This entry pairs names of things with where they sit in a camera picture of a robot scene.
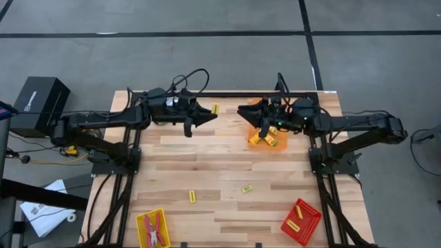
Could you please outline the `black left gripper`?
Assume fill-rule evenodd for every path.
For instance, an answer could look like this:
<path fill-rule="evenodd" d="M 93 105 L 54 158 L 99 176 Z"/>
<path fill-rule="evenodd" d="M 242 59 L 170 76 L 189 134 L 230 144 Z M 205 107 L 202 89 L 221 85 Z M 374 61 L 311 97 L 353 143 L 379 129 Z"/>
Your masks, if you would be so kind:
<path fill-rule="evenodd" d="M 155 123 L 172 123 L 173 125 L 183 123 L 186 137 L 192 137 L 191 127 L 194 124 L 196 111 L 199 114 L 214 114 L 197 116 L 195 118 L 196 127 L 218 117 L 217 103 L 212 103 L 210 108 L 205 108 L 196 102 L 196 97 L 188 90 L 183 90 L 175 98 L 174 96 L 167 97 L 167 92 L 163 88 L 155 88 L 147 93 L 147 104 Z"/>

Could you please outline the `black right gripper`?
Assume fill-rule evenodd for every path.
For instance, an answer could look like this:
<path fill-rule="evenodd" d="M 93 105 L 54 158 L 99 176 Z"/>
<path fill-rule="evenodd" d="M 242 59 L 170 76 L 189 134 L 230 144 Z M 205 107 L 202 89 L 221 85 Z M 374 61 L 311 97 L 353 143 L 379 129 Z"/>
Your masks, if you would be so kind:
<path fill-rule="evenodd" d="M 237 113 L 244 115 L 243 118 L 253 127 L 260 128 L 260 138 L 268 135 L 270 127 L 297 134 L 302 132 L 307 119 L 310 118 L 310 100 L 297 99 L 292 104 L 282 104 L 262 99 L 260 104 L 239 105 Z"/>

